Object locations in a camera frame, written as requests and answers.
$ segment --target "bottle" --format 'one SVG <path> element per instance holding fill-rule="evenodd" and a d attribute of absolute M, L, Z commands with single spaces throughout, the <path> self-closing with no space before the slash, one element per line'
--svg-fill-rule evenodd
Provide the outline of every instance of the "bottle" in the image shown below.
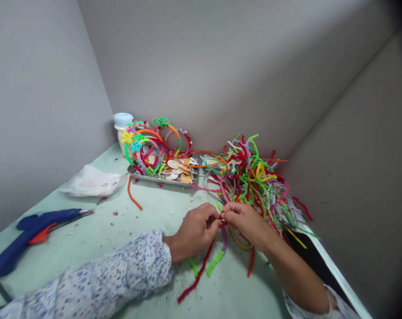
<path fill-rule="evenodd" d="M 121 135 L 127 129 L 127 124 L 133 122 L 133 115 L 129 113 L 116 113 L 114 114 L 114 128 L 117 130 L 118 142 L 120 143 L 121 151 L 124 153 L 124 148 L 126 147 L 126 143 L 121 142 Z"/>

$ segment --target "table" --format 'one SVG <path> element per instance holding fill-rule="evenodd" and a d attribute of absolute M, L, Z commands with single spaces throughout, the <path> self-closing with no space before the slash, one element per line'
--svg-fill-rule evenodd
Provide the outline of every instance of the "table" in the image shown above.
<path fill-rule="evenodd" d="M 105 172 L 125 174 L 128 162 L 116 143 L 90 165 Z M 205 191 L 169 185 L 159 187 L 156 183 L 142 180 L 138 183 L 132 181 L 131 193 L 143 211 L 130 200 L 126 187 L 98 206 L 99 197 L 72 198 L 56 189 L 29 209 L 22 217 L 67 208 L 95 207 L 95 213 L 50 233 L 48 242 L 27 249 L 15 271 L 0 279 L 6 290 L 12 297 L 36 290 L 65 268 L 80 266 L 111 252 L 148 230 L 161 228 L 166 234 L 174 234 L 188 210 L 205 202 L 216 204 Z M 19 235 L 15 225 L 16 222 L 12 223 L 0 233 L 0 253 Z M 361 318 L 371 318 L 320 242 L 315 238 L 312 241 Z M 222 244 L 223 238 L 219 233 L 210 259 L 217 256 Z M 177 298 L 194 282 L 189 262 L 175 267 L 172 283 L 160 293 L 129 303 L 114 318 L 250 318 L 254 314 L 258 317 L 290 318 L 282 286 L 262 254 L 257 253 L 253 272 L 247 278 L 250 254 L 250 250 L 242 250 L 229 240 L 228 250 L 211 277 L 204 273 L 197 289 L 181 305 L 177 304 Z M 194 258 L 198 269 L 202 258 Z"/>

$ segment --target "white plastic bag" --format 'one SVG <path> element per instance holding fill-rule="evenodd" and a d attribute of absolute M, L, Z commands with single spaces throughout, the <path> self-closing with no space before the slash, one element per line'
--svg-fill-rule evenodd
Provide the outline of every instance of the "white plastic bag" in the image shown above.
<path fill-rule="evenodd" d="M 126 176 L 100 171 L 85 165 L 59 190 L 69 196 L 109 196 L 126 182 Z"/>

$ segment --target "floral patterned sleeve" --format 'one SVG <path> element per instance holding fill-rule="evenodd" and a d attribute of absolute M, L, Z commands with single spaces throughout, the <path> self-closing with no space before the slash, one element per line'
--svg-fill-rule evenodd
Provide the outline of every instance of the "floral patterned sleeve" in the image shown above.
<path fill-rule="evenodd" d="M 68 268 L 38 291 L 14 299 L 0 319 L 110 318 L 128 301 L 143 298 L 173 277 L 164 233 L 152 230 L 114 253 Z"/>
<path fill-rule="evenodd" d="M 328 285 L 324 286 L 328 289 L 328 298 L 329 294 L 332 293 L 337 301 L 337 309 L 333 309 L 331 307 L 331 300 L 329 301 L 330 310 L 329 313 L 324 315 L 316 315 L 311 312 L 305 311 L 301 309 L 299 306 L 295 304 L 294 301 L 290 298 L 287 292 L 284 290 L 284 298 L 285 304 L 290 313 L 291 317 L 294 319 L 351 319 L 351 318 L 359 318 L 359 316 L 346 304 L 344 300 Z"/>

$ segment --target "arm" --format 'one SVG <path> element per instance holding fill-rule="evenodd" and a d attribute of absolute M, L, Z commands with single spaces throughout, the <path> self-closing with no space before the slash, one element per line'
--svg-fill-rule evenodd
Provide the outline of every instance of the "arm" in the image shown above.
<path fill-rule="evenodd" d="M 271 262 L 279 280 L 300 308 L 314 314 L 330 311 L 328 291 L 314 271 L 298 256 L 248 204 L 229 202 L 223 217 Z M 332 307 L 336 301 L 331 295 Z"/>
<path fill-rule="evenodd" d="M 14 299 L 0 319 L 110 318 L 127 302 L 168 284 L 172 264 L 208 247 L 220 223 L 213 206 L 201 205 L 187 213 L 174 236 L 152 230 L 114 253 L 70 267 L 42 289 Z"/>

